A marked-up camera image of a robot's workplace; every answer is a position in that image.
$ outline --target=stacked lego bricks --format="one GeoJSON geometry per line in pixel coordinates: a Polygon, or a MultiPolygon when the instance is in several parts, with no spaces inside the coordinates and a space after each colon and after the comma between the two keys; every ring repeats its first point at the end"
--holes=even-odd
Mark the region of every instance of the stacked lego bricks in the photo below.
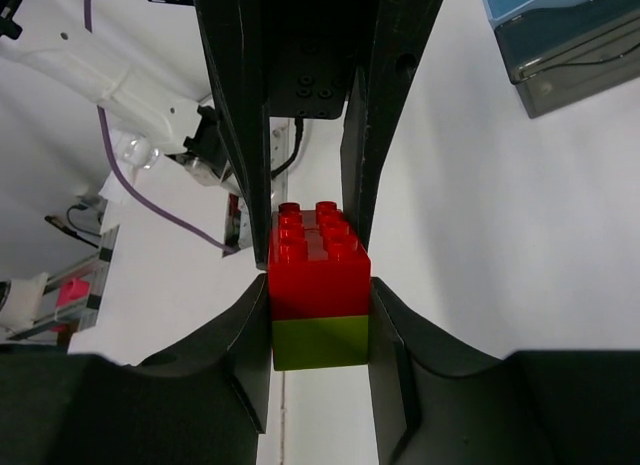
{"type": "Polygon", "coordinates": [[[280,205],[268,277],[276,370],[367,363],[371,262],[334,202],[280,205]]]}

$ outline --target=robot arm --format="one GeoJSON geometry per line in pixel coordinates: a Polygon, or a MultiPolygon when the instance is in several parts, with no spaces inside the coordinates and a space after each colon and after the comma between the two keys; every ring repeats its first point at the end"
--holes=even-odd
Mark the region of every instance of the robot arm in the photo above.
{"type": "Polygon", "coordinates": [[[81,25],[55,0],[21,0],[12,39],[0,33],[0,56],[22,63],[121,118],[165,154],[186,151],[200,124],[198,103],[136,69],[81,25]]]}

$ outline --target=black metal bracket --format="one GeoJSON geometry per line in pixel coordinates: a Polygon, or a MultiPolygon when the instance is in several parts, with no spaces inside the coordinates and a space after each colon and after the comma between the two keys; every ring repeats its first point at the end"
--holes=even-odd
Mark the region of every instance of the black metal bracket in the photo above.
{"type": "Polygon", "coordinates": [[[184,146],[186,154],[172,156],[179,163],[185,156],[195,156],[206,163],[213,173],[224,180],[227,173],[227,152],[220,137],[220,114],[211,107],[198,107],[198,113],[202,117],[200,125],[193,137],[187,137],[184,146]]]}
{"type": "Polygon", "coordinates": [[[338,118],[347,97],[343,208],[368,245],[382,167],[442,0],[191,1],[258,267],[270,231],[269,117],[338,118]]]}
{"type": "Polygon", "coordinates": [[[381,464],[640,463],[640,352],[474,350],[372,282],[381,464]]]}
{"type": "Polygon", "coordinates": [[[23,0],[0,0],[0,37],[6,35],[11,40],[17,40],[22,33],[22,27],[13,21],[23,0]]]}

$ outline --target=bolt hole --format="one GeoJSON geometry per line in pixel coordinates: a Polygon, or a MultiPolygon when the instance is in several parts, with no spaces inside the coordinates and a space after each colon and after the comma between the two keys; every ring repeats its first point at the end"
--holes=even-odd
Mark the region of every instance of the bolt hole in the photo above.
{"type": "Polygon", "coordinates": [[[329,90],[328,88],[324,89],[324,90],[320,90],[320,92],[318,93],[318,96],[324,100],[333,97],[333,92],[331,90],[329,90]]]}
{"type": "Polygon", "coordinates": [[[315,79],[311,75],[302,75],[300,78],[298,78],[298,83],[303,87],[309,87],[313,85],[314,82],[315,79]]]}
{"type": "Polygon", "coordinates": [[[412,80],[417,68],[418,60],[415,55],[411,53],[400,55],[398,60],[396,60],[396,75],[400,78],[412,80]]]}
{"type": "Polygon", "coordinates": [[[296,95],[300,98],[309,98],[311,96],[311,90],[308,88],[299,88],[296,95]]]}

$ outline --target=purple cable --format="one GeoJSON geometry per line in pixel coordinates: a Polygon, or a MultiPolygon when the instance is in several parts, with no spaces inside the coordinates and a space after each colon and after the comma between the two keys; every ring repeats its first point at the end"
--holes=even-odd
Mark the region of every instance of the purple cable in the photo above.
{"type": "MultiPolygon", "coordinates": [[[[93,23],[91,17],[91,0],[84,0],[84,27],[91,33],[93,33],[93,23]]],[[[146,197],[144,197],[140,192],[138,192],[126,179],[126,177],[122,174],[120,167],[118,166],[118,162],[116,160],[116,156],[113,153],[113,145],[111,144],[111,137],[109,136],[109,125],[107,124],[107,114],[104,111],[104,108],[98,107],[98,119],[100,120],[100,130],[102,131],[102,140],[104,141],[104,148],[107,153],[107,161],[109,162],[109,166],[111,167],[111,171],[120,182],[120,185],[135,198],[142,205],[147,207],[152,212],[160,215],[162,218],[169,220],[171,223],[178,225],[179,227],[184,228],[185,230],[199,236],[203,240],[209,242],[211,245],[220,248],[221,250],[227,253],[234,253],[235,250],[231,247],[228,247],[218,240],[208,235],[207,233],[200,230],[198,227],[191,225],[188,222],[185,222],[181,218],[176,217],[175,215],[167,212],[166,210],[160,208],[155,203],[149,201],[146,197]]]]}

